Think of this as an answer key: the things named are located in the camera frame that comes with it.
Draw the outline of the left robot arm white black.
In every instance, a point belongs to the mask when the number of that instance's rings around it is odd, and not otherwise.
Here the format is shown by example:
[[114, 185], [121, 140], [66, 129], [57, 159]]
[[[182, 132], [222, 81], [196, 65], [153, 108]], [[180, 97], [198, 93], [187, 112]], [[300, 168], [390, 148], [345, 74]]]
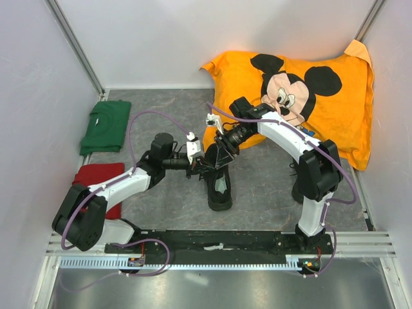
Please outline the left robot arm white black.
[[177, 152], [173, 136], [158, 133], [150, 149], [128, 171], [89, 187], [72, 185], [51, 227], [61, 236], [64, 250], [75, 247], [85, 252], [99, 245], [118, 243], [127, 253], [134, 253], [142, 243], [135, 226], [126, 220], [108, 220], [107, 212], [131, 196], [153, 188], [167, 170], [182, 170], [191, 177], [214, 169], [193, 134], [189, 134], [186, 150]]

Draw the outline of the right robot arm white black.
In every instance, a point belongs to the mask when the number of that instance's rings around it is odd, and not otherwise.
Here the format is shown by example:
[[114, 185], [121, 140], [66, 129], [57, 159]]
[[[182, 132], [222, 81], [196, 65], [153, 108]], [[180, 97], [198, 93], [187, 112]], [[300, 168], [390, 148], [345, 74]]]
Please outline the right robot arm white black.
[[218, 152], [216, 167], [230, 164], [239, 155], [239, 147], [252, 136], [260, 134], [285, 150], [296, 164], [296, 187], [303, 195], [303, 209], [295, 228], [295, 246], [302, 253], [310, 253], [318, 246], [325, 233], [326, 203], [332, 198], [342, 181], [337, 146], [331, 141], [302, 133], [285, 121], [270, 105], [252, 106], [245, 97], [230, 105], [227, 115], [236, 121], [229, 130], [224, 129], [220, 117], [224, 114], [217, 107], [207, 115], [206, 123], [217, 129], [214, 141]]

